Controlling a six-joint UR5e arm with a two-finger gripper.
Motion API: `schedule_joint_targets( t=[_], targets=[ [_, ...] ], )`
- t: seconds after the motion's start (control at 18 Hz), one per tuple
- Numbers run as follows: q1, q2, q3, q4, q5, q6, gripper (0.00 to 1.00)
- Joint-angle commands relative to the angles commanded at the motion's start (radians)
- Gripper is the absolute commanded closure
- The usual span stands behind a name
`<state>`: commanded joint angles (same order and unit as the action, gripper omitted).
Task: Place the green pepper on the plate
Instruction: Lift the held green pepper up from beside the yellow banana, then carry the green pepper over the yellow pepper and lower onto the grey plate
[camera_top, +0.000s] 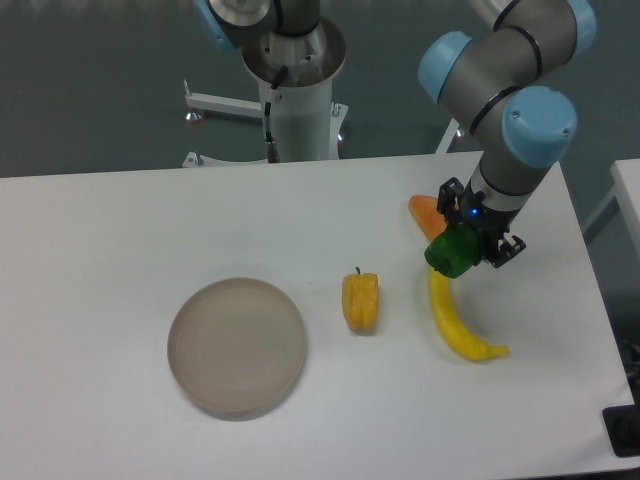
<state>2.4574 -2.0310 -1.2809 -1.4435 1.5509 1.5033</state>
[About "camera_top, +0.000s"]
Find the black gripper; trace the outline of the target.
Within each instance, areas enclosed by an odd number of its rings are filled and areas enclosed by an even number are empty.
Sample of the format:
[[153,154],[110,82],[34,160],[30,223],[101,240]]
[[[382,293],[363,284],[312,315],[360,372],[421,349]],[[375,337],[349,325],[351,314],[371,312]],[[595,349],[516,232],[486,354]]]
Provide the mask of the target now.
[[474,192],[471,187],[463,191],[462,183],[452,177],[439,188],[436,210],[446,222],[459,222],[461,213],[464,221],[481,234],[486,248],[483,261],[500,268],[526,248],[520,237],[506,233],[520,210],[496,210],[484,203],[486,199],[482,191]]

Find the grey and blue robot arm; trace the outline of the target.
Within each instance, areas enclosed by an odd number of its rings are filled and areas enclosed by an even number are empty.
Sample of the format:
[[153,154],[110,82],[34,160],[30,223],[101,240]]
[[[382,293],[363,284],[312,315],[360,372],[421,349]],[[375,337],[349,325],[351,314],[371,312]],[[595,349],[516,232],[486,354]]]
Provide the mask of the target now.
[[[328,159],[337,146],[332,81],[346,45],[319,3],[198,1],[195,11],[209,41],[240,51],[258,83],[268,161]],[[469,181],[445,181],[436,198],[445,228],[425,258],[448,278],[483,262],[500,267],[524,250],[511,224],[577,127],[572,103],[539,79],[588,49],[597,31],[586,1],[509,1],[492,20],[482,41],[442,35],[417,69],[427,95],[483,149]]]

